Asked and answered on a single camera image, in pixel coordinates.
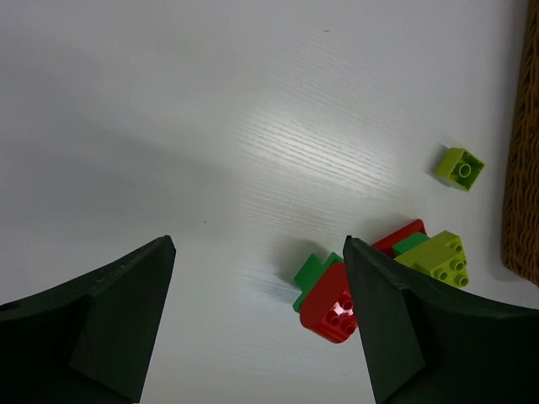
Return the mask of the small lime lego brick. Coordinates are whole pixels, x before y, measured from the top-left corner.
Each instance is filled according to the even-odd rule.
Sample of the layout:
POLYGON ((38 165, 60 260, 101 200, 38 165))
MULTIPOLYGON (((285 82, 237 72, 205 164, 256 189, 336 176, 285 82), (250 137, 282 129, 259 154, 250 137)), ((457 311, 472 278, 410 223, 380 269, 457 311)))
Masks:
POLYGON ((469 192, 485 164, 465 148, 450 147, 434 170, 434 175, 447 186, 469 192))

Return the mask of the green number three lego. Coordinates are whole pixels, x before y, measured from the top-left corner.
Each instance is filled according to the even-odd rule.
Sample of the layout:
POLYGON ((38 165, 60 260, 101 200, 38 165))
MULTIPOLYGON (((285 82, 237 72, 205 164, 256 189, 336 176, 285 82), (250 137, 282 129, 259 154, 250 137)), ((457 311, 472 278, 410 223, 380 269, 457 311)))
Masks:
POLYGON ((420 244, 427 242, 430 238, 422 232, 415 232, 414 234, 404 238, 402 241, 392 246, 393 256, 396 258, 414 248, 420 244))

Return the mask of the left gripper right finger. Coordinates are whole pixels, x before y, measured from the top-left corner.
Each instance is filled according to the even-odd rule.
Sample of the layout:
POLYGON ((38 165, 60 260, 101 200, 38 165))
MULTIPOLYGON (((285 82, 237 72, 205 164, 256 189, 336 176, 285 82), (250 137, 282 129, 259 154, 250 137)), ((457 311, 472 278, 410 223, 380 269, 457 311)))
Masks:
POLYGON ((358 238, 343 254, 376 402, 537 402, 536 310, 451 287, 358 238))

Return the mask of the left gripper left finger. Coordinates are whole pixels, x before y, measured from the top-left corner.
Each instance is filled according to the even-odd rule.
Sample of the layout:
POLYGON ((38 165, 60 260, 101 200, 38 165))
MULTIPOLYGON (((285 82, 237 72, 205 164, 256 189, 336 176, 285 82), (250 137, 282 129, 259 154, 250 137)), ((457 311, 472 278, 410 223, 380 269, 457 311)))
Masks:
POLYGON ((1 306, 3 403, 138 403, 176 249, 159 237, 1 306))

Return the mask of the lime long lego brick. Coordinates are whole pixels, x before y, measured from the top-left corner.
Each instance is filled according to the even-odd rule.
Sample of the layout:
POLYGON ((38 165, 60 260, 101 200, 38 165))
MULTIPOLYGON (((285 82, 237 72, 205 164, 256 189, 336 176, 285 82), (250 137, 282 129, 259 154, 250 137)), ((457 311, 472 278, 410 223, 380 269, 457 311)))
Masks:
POLYGON ((456 288, 469 284, 467 257, 462 239, 449 231, 430 237, 395 261, 456 288))

